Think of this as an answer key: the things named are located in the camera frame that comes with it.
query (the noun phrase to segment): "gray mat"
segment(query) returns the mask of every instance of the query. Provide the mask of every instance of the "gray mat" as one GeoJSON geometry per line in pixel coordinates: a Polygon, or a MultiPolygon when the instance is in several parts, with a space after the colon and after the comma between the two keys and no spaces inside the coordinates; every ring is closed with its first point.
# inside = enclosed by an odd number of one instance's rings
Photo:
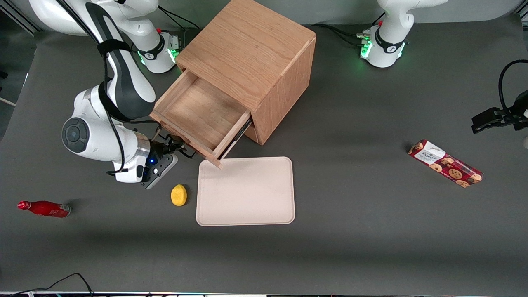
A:
{"type": "MultiPolygon", "coordinates": [[[[195,221],[201,158],[180,158],[144,191],[63,147],[73,99],[101,81],[102,61],[87,38],[40,35],[0,146],[0,290],[80,272],[97,291],[528,295],[526,131],[470,128],[498,106],[501,69],[527,58],[518,16],[417,24],[390,69],[315,31],[307,91],[265,146],[243,138],[229,155],[291,158],[295,221],[218,228],[195,221]],[[463,189],[407,156],[422,138],[483,171],[483,182],[463,189]],[[190,199],[182,208],[169,198],[178,183],[190,199]],[[71,202],[74,212],[38,217],[16,208],[22,199],[71,202]]],[[[146,75],[160,96],[179,72],[146,75]]],[[[509,105],[527,75],[526,66],[506,75],[509,105]]],[[[84,290],[77,280],[56,289],[84,290]]]]}

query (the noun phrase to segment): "open drawer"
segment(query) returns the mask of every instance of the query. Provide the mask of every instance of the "open drawer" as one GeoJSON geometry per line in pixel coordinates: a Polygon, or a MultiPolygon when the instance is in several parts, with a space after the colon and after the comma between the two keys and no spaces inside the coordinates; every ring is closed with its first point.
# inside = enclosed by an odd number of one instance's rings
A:
{"type": "Polygon", "coordinates": [[[150,117],[219,168],[251,124],[249,110],[188,70],[156,102],[150,117]]]}

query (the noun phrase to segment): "wooden cabinet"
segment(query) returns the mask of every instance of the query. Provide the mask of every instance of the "wooden cabinet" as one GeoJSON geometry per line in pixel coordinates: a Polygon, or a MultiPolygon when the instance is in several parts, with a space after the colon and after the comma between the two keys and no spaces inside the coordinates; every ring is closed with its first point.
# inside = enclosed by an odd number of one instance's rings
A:
{"type": "Polygon", "coordinates": [[[266,142],[308,87],[314,48],[313,31],[232,0],[176,57],[183,74],[150,116],[221,167],[244,129],[266,142]]]}

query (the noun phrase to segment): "cookie package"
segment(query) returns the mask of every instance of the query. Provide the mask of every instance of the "cookie package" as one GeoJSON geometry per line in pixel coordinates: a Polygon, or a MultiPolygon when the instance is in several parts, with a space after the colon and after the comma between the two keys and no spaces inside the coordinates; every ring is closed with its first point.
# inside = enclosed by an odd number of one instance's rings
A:
{"type": "Polygon", "coordinates": [[[409,155],[456,182],[462,188],[467,188],[482,180],[482,172],[447,154],[425,139],[415,144],[409,151],[409,155]]]}

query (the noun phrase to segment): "red bottle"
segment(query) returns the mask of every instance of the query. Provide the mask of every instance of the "red bottle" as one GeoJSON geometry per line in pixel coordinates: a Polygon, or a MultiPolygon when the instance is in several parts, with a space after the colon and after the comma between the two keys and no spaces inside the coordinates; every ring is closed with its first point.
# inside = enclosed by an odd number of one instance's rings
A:
{"type": "Polygon", "coordinates": [[[70,214],[71,208],[65,204],[58,204],[49,201],[20,201],[18,208],[27,209],[30,212],[39,216],[48,216],[56,218],[64,218],[70,214]]]}

